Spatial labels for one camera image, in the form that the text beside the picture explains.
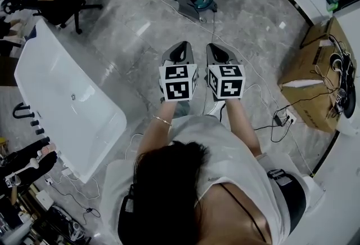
black office chair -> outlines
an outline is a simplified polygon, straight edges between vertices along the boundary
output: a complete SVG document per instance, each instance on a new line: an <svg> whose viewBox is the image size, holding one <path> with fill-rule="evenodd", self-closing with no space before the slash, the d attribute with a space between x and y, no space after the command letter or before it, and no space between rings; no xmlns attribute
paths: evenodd
<svg viewBox="0 0 360 245"><path fill-rule="evenodd" d="M79 27L79 13L82 10L92 8L102 9L102 5L87 5L86 0L54 0L47 2L36 2L35 4L26 4L21 0L4 0L1 4L2 9L7 14L24 9L38 11L33 16L43 16L53 25L60 25L61 28L66 27L66 22L74 15L75 30L78 34L82 33Z"/></svg>

white t-shirt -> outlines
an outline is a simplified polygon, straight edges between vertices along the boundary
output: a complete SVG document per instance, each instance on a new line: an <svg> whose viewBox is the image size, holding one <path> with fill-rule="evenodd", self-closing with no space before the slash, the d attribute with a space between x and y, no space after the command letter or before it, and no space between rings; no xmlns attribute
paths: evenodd
<svg viewBox="0 0 360 245"><path fill-rule="evenodd" d="M306 186L286 154L275 154L275 158L270 158L270 154L263 154L258 160L255 159L238 137L209 115L174 119L169 137L183 143L195 141L209 148L210 158L201 170L198 182L200 199L212 185L232 183L238 186L265 216L272 244L281 244L286 239L290 230L289 212L280 190L273 190L277 189L277 185L272 184L266 174L271 169L283 169L297 175L298 181ZM100 212L104 226L118 242L120 208L132 184L133 170L133 160L117 160L110 163L106 171Z"/></svg>

marble floor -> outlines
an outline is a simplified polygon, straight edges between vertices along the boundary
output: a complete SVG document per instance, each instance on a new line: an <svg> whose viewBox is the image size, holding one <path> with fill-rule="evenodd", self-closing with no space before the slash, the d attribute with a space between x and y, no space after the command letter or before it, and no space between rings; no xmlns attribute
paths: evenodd
<svg viewBox="0 0 360 245"><path fill-rule="evenodd" d="M177 4L173 0L164 0L171 6ZM163 52L179 41L189 41L192 45L195 62L200 68L200 79L205 75L205 47L212 41L210 32L215 28L215 34L225 42L236 47L239 52L230 48L245 67L246 88L249 88L242 98L251 123L254 128L271 124L271 115L277 105L269 94L276 99L278 105L287 105L282 96L277 80L289 64L289 60L298 51L308 25L288 0L216 0L218 12L203 13L206 23L195 25L179 16L171 7L161 0L89 0L88 3L102 3L103 10L88 10L80 15L80 27L83 34L77 36L74 23L62 30L62 33L76 37L79 42L91 45L96 49L98 59L110 68L113 78L121 78L135 88L148 108L148 117L137 128L136 133L143 133L150 116L159 106L161 92L158 88L158 66ZM26 12L19 13L27 20L24 28L26 34L36 22ZM214 36L214 42L222 41ZM28 126L28 121L14 120L12 108L22 101L17 88L0 88L0 135L10 141L10 149L19 150L36 140L35 134ZM205 82L199 82L195 96L191 101L192 114L205 114L214 106L210 90L206 90ZM227 127L228 119L224 111L223 124ZM284 134L285 128L274 130L274 139ZM326 150L332 136L307 127L301 118L291 126L290 132L279 143L270 141L271 129L266 128L256 132L264 152L287 152L303 173L309 173L303 162L299 149L310 168L314 168L323 152ZM128 151L128 157L134 156L134 150L141 137L136 136ZM119 145L117 158L124 158L127 142ZM60 182L61 162L57 162L50 171L51 177ZM106 166L94 176L102 189ZM59 195L52 187L47 186L44 179L39 179L36 186L45 188L50 196L69 214L84 222L82 210L70 197ZM62 193L73 194L86 207L98 208L101 197L87 200L76 188L89 197L95 197L97 186L93 180L87 184L80 181L70 183L62 178L60 184L55 184ZM104 231L101 220L86 214L88 234L96 236L92 244L112 244L114 241Z"/></svg>

black and white marker cube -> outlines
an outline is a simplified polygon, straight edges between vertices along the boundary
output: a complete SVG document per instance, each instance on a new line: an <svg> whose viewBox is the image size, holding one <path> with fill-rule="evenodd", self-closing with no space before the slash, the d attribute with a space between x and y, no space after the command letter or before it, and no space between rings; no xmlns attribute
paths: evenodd
<svg viewBox="0 0 360 245"><path fill-rule="evenodd" d="M243 65L209 65L208 85L218 99L239 99L245 85Z"/></svg>
<svg viewBox="0 0 360 245"><path fill-rule="evenodd" d="M197 86L197 65L161 66L160 78L166 101L191 100Z"/></svg>

black shorts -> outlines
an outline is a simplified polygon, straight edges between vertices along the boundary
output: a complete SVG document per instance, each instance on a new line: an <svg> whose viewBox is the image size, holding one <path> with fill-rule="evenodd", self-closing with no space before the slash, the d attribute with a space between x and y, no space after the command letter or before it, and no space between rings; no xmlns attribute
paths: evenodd
<svg viewBox="0 0 360 245"><path fill-rule="evenodd" d="M0 39L4 38L6 35L9 35L11 29L11 24L0 21Z"/></svg>

